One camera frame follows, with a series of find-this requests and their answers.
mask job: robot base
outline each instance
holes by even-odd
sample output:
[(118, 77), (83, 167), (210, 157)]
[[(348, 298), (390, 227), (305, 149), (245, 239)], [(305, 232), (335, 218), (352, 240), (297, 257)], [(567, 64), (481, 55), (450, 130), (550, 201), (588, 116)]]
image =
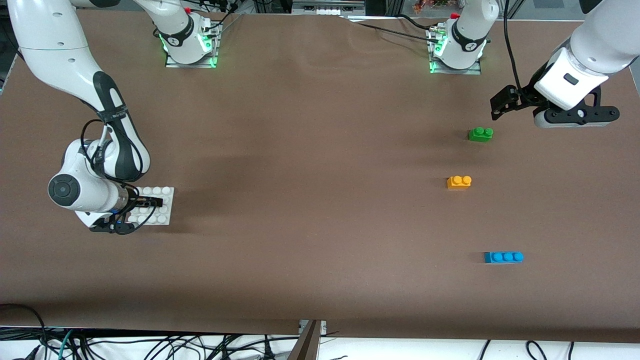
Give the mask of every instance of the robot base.
[(204, 40), (205, 46), (211, 46), (211, 52), (206, 54), (202, 59), (190, 64), (183, 64), (175, 61), (169, 54), (166, 53), (166, 60), (164, 61), (164, 67), (178, 67), (187, 69), (215, 69), (218, 65), (218, 52), (220, 51), (220, 37), (222, 36), (223, 25), (216, 26), (211, 29), (207, 34), (213, 36), (211, 39)]
[(441, 74), (459, 74), (459, 75), (480, 75), (480, 61), (476, 60), (476, 62), (471, 65), (471, 67), (463, 70), (452, 69), (442, 62), (442, 60), (438, 59), (434, 52), (437, 47), (442, 46), (446, 38), (444, 37), (444, 29), (445, 23), (440, 22), (438, 26), (432, 26), (431, 29), (426, 30), (427, 38), (434, 38), (438, 40), (437, 43), (428, 42), (427, 43), (427, 51), (429, 53), (429, 72), (432, 74), (441, 73)]
[[(159, 197), (163, 200), (163, 205), (154, 211), (149, 220), (145, 222), (146, 225), (169, 225), (171, 220), (171, 208), (173, 206), (173, 191), (174, 188), (165, 186), (161, 188), (159, 186), (155, 188), (140, 188), (138, 187), (140, 195)], [(141, 224), (151, 214), (153, 208), (133, 208), (127, 217), (127, 221), (136, 224)]]

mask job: white lego baseplate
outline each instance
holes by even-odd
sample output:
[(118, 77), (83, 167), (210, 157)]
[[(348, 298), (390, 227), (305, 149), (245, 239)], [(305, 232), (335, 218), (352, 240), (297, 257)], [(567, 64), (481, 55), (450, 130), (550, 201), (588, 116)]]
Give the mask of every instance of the white lego baseplate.
[[(173, 205), (173, 188), (165, 186), (161, 188), (156, 186), (150, 187), (138, 187), (138, 191), (141, 196), (151, 196), (162, 198), (162, 206), (154, 211), (154, 214), (149, 217), (149, 220), (145, 222), (146, 225), (169, 225), (171, 220), (171, 206)], [(151, 214), (153, 208), (133, 208), (129, 213), (127, 221), (141, 224)]]

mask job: lego brick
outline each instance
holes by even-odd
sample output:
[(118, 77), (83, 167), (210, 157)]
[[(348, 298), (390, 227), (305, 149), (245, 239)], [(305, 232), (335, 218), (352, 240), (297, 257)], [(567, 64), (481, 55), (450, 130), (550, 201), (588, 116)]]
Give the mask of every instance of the lego brick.
[(519, 251), (485, 252), (486, 264), (518, 264), (524, 260), (524, 255)]
[[(147, 225), (169, 225), (169, 220), (171, 220), (171, 207), (173, 205), (173, 191), (174, 188), (170, 188), (169, 186), (165, 186), (161, 188), (160, 186), (156, 186), (155, 188), (138, 187), (138, 191), (140, 195), (145, 196), (153, 196), (162, 198), (162, 206), (157, 208), (154, 211), (154, 214), (149, 217), (149, 220), (145, 222), (145, 226)], [(141, 224), (145, 219), (151, 214), (151, 210), (153, 208), (133, 208), (129, 213), (129, 222), (134, 222), (137, 224)]]
[(493, 129), (477, 127), (469, 131), (469, 140), (473, 142), (487, 142), (493, 138)]
[(447, 179), (448, 189), (466, 189), (471, 186), (471, 177), (465, 176), (452, 176)]

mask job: brown tabletop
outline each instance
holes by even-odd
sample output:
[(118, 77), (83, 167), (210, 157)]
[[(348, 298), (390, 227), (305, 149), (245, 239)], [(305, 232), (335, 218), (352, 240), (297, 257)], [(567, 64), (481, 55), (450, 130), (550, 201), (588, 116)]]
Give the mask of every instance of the brown tabletop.
[[(48, 198), (95, 115), (19, 60), (0, 99), (1, 302), (78, 327), (291, 333), (322, 318), (342, 336), (640, 341), (629, 71), (602, 87), (618, 121), (543, 130), (529, 110), (491, 121), (513, 83), (501, 24), (483, 74), (452, 76), (429, 73), (421, 41), (338, 17), (245, 16), (217, 69), (166, 69), (144, 13), (79, 15), (151, 154), (136, 184), (176, 188), (171, 225), (95, 234)], [(511, 23), (523, 82), (578, 24)], [(466, 140), (477, 126), (494, 139)], [(524, 262), (483, 263), (503, 250)]]

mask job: white floor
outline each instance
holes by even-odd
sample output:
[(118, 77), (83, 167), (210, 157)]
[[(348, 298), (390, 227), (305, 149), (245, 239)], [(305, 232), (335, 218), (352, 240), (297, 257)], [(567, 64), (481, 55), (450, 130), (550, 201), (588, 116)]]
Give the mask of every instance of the white floor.
[[(111, 338), (114, 341), (131, 341), (138, 338)], [(203, 336), (207, 346), (215, 346), (221, 336)], [(253, 341), (263, 340), (263, 336), (243, 336), (230, 347), (239, 347)], [(484, 340), (420, 340), (420, 339), (363, 339), (363, 338), (323, 338), (319, 349), (318, 360), (334, 360), (347, 356), (345, 360), (375, 360), (375, 359), (421, 359), (421, 360), (478, 360)], [(569, 343), (560, 341), (538, 342), (547, 360), (567, 359)], [(0, 341), (0, 360), (14, 360), (26, 357), (37, 345), (37, 341)], [(92, 347), (106, 360), (142, 360), (155, 342), (135, 344), (98, 344)], [(295, 340), (273, 341), (272, 351), (275, 354), (292, 349)], [(537, 350), (532, 351), (538, 360), (543, 360)], [(43, 358), (44, 351), (40, 349), (36, 360)], [(258, 352), (246, 351), (234, 354), (232, 359), (255, 359)], [(159, 354), (156, 360), (164, 360), (168, 350)], [(202, 356), (194, 351), (181, 349), (175, 355), (175, 360), (198, 360)], [(56, 360), (52, 352), (49, 359)], [(487, 348), (484, 360), (529, 360), (524, 341), (493, 340)], [(573, 360), (638, 360), (640, 359), (640, 344), (614, 343), (576, 343)]]

